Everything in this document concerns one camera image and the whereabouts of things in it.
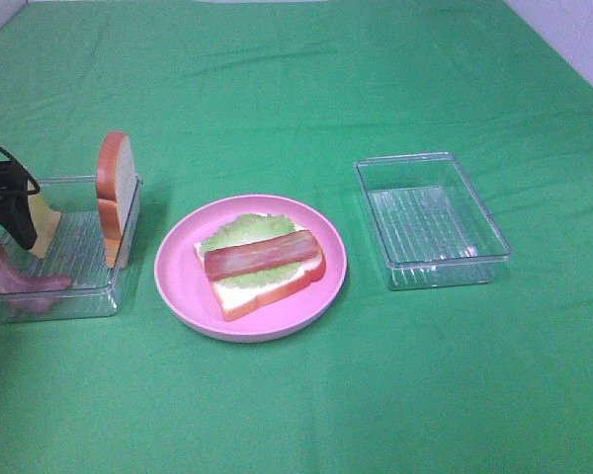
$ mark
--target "plastic bacon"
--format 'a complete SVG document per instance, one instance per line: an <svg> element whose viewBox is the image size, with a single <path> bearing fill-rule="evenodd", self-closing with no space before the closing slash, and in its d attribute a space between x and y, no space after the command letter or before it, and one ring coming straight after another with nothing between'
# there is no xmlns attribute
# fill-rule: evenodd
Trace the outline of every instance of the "plastic bacon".
<svg viewBox="0 0 593 474"><path fill-rule="evenodd" d="M211 281L272 269L279 265L311 259L321 252L308 230L274 239L236 245L205 253L205 272Z"/></svg>
<svg viewBox="0 0 593 474"><path fill-rule="evenodd" d="M26 276L11 266L9 257L0 244L0 293L27 293L35 291L62 290L71 284L65 275ZM46 311L54 302L50 296L10 300L15 308L34 313Z"/></svg>

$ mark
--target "container rim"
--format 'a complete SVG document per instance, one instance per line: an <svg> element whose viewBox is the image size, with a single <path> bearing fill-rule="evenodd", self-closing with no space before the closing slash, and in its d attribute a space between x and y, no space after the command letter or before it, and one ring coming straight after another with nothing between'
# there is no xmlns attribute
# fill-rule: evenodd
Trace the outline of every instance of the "container rim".
<svg viewBox="0 0 593 474"><path fill-rule="evenodd" d="M394 163L408 163L413 161L449 161L457 171L460 179L464 183L466 190L469 192L469 195L472 197L474 204L477 208L481 211L483 217L489 224L494 236L497 238L498 243L503 248L503 252L499 254L491 254L491 255L478 255L478 256L465 256L465 257L451 257L448 259L432 259L432 260L420 260L420 261L403 261L403 262L396 262L392 259L386 249L386 245L381 236L381 228L378 225L378 220L376 219L376 212L374 207L372 206L371 201L367 197L367 184L365 183L365 179L361 172L361 168L370 165L379 165L379 164L394 164ZM361 185L361 189L363 192L363 199L365 200L371 222L374 226L374 230L376 231L376 235L381 247L381 251L383 256L385 257L386 265L394 270L411 270L411 269L433 269L439 267L449 267L449 266L457 266L457 265L478 265L478 264L491 264L491 263L500 263L506 262L511 258L511 247L508 244L507 240L505 239L503 233L501 232L500 227L492 217L492 214L489 212L483 201L481 200L480 196L476 192L476 189L472 185L470 179L468 178L466 172L464 171L462 165L459 163L457 158L453 156L451 152L448 151L438 151L438 152L427 152L427 153L415 153L415 154L406 154L406 155L387 155L387 156L377 156L377 157L370 157L370 158L363 158L362 160L358 160L354 162L354 169L356 170L356 174L358 175L358 179Z"/></svg>
<svg viewBox="0 0 593 474"><path fill-rule="evenodd" d="M81 176L59 176L50 177L38 180L38 184L41 187L51 185L65 185L70 183L95 183L96 177L94 175L81 175ZM142 177L139 174L135 175L134 191L131 197L131 204L129 205L129 213L133 214L136 212L137 197L142 185ZM127 236L126 230L132 219L128 219L126 227L121 237L120 248L123 247L124 241ZM119 271L121 270L121 262L119 259L115 262L115 265L110 269L110 276L105 284L96 286L94 288L66 288L66 289L55 289L48 291L22 291L22 292L10 292L0 293L0 302L8 301L22 301L28 299L40 299L40 298L72 298L78 296L102 296L109 294L115 287Z"/></svg>

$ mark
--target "clear plastic container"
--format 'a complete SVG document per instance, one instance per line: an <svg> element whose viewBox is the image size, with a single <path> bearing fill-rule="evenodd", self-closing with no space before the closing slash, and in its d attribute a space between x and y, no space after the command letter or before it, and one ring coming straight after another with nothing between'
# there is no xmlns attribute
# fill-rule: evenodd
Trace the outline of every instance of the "clear plastic container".
<svg viewBox="0 0 593 474"><path fill-rule="evenodd" d="M354 168L389 289L485 283L505 270L510 247L450 153L368 158Z"/></svg>
<svg viewBox="0 0 593 474"><path fill-rule="evenodd" d="M46 256L38 259L22 249L0 227L0 242L11 265L27 276L68 275L69 288L56 291L0 293L0 322L75 319L115 314L131 289L139 264L129 254L138 212L142 180L136 176L135 188L119 255L111 269L106 267L103 232L97 208L95 177L62 177L38 180L42 197L61 219ZM51 298L53 304L43 313L13 306L17 301Z"/></svg>

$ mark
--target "bread crust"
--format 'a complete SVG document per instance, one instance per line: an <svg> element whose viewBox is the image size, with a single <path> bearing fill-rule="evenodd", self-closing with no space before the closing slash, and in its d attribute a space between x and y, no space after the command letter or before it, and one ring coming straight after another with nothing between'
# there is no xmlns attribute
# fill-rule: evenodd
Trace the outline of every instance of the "bread crust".
<svg viewBox="0 0 593 474"><path fill-rule="evenodd" d="M286 284L278 286L277 288L261 292L257 294L255 298L250 299L245 304L228 310L223 308L219 294L217 293L217 291L215 291L214 283L212 283L212 289L213 293L215 294L217 300L220 303L224 321L230 322L235 321L236 319L239 319L242 316L245 316L256 309L259 309L262 306L267 306L276 301L279 301L280 299L287 298L288 296L291 296L292 294L295 294L301 291L302 289L307 288L311 283L319 281L323 278L323 276L325 275L325 269L325 257L321 256L319 265L311 270L305 271L301 277L289 280Z"/></svg>
<svg viewBox="0 0 593 474"><path fill-rule="evenodd" d="M127 140L127 156L122 156L123 145ZM135 180L133 156L129 145L129 137L122 131L109 132L99 150L97 159L97 205L101 229L103 231L106 249L106 266L112 268L118 257L123 237L126 215L132 196L120 194L120 181ZM121 176L128 167L131 176ZM127 258L122 261L122 266L127 264Z"/></svg>

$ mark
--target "sandwich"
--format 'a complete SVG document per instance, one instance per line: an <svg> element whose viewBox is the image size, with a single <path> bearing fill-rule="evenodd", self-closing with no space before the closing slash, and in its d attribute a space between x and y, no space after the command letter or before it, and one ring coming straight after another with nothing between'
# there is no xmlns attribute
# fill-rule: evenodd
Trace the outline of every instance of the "sandwich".
<svg viewBox="0 0 593 474"><path fill-rule="evenodd" d="M240 214L194 250L225 321L297 293L325 274L316 238L284 215Z"/></svg>

